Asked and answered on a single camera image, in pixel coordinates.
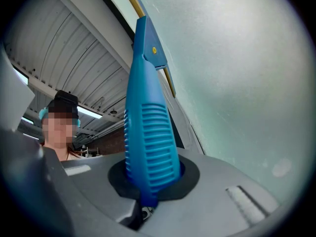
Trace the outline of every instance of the blue handle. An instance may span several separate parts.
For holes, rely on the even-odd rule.
[[[153,47],[157,53],[151,55]],[[124,115],[126,174],[141,192],[142,206],[156,206],[157,192],[180,178],[168,109],[156,72],[166,65],[149,17],[137,20]]]

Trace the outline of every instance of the ribbed grip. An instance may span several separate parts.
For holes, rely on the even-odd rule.
[[[125,110],[125,113],[124,113],[124,142],[125,142],[126,174],[128,178],[131,179],[130,154],[129,154],[129,148],[128,148],[128,110]]]
[[[164,105],[142,105],[145,155],[150,190],[154,196],[175,178],[171,150],[172,130]]]

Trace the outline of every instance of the black rubber seal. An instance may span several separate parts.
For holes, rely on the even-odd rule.
[[[179,155],[181,165],[181,178],[172,185],[157,193],[158,201],[182,199],[195,187],[199,180],[199,169],[196,164]],[[125,160],[114,164],[108,173],[110,184],[118,195],[123,198],[131,198],[140,202],[140,191],[132,184],[125,174]]]
[[[179,156],[181,164],[181,178],[172,185],[160,190],[157,193],[158,201],[176,200],[184,198],[196,186],[199,180],[199,169],[196,164]]]
[[[133,213],[130,217],[124,218],[120,223],[133,230],[138,230],[143,224],[142,207],[136,202]]]

